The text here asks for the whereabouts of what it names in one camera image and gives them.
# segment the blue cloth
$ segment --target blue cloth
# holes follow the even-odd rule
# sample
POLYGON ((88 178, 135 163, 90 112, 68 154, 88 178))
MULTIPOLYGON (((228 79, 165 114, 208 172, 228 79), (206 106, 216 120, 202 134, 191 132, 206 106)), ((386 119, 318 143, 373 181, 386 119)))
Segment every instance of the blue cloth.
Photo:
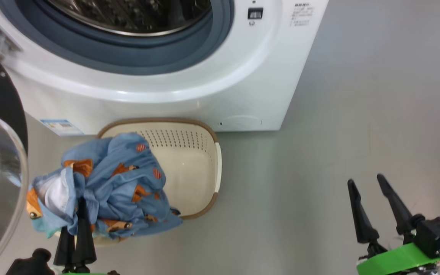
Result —
POLYGON ((166 176, 139 134, 86 142, 67 151, 61 165, 35 178, 27 195, 33 227, 48 237, 64 226, 77 233, 81 197, 86 199, 93 236, 150 235, 182 223, 162 190, 166 176), (38 205, 31 203, 32 196, 38 205))

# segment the green bracket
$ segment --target green bracket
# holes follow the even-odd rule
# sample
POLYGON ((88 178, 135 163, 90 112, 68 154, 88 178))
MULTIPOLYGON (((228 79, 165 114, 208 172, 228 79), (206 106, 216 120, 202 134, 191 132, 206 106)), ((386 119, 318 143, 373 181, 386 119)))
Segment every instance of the green bracket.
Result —
POLYGON ((439 257, 430 259, 410 243, 369 258, 358 265, 357 272, 359 275, 388 275, 438 261, 439 257))

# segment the blue patterned fabric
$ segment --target blue patterned fabric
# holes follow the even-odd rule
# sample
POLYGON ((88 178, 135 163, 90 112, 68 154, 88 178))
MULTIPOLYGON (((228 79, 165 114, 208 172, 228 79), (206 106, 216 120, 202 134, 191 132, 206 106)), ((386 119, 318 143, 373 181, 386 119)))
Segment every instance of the blue patterned fabric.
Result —
POLYGON ((35 178, 27 195, 33 227, 48 237, 63 226, 77 233, 81 197, 86 199, 93 236, 150 235, 182 223, 162 190, 166 176, 139 134, 86 142, 67 151, 61 165, 35 178))

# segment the brown basket rim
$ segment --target brown basket rim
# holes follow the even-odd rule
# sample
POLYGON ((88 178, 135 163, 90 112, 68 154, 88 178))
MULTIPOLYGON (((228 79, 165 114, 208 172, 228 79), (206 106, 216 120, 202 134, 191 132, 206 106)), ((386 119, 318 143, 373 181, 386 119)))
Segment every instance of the brown basket rim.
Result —
MULTIPOLYGON (((106 132, 108 132, 108 130, 112 129, 113 127, 122 125, 122 124, 147 123, 147 122, 165 122, 165 123, 173 122, 173 123, 184 123, 184 124, 197 125, 197 126, 200 126, 204 129, 206 129, 210 133, 210 135, 212 136, 213 141, 215 143, 218 143, 217 135, 208 125, 206 125, 205 123, 203 123, 201 121, 188 120, 185 118, 131 118, 128 120, 118 120, 116 122, 113 122, 113 123, 106 125, 103 129, 101 129, 101 131, 99 131, 97 137, 98 137, 98 139, 101 139, 101 137, 106 132)), ((183 220, 192 220, 192 219, 196 219, 196 218, 203 216, 204 214, 206 214, 206 212, 210 211, 210 209, 213 207, 213 205, 217 201, 217 196, 218 196, 218 192, 214 192, 212 195, 212 199, 210 200, 208 205, 206 205, 206 207, 204 209, 202 209, 200 212, 198 212, 196 214, 187 215, 187 216, 180 216, 180 218, 183 220)))

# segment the front-loading washing machine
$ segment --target front-loading washing machine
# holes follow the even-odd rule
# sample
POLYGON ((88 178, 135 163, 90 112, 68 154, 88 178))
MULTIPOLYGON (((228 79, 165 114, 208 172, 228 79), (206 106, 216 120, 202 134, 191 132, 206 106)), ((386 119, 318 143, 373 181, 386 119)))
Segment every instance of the front-loading washing machine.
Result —
POLYGON ((0 0, 0 60, 61 135, 126 118, 279 130, 328 0, 0 0))

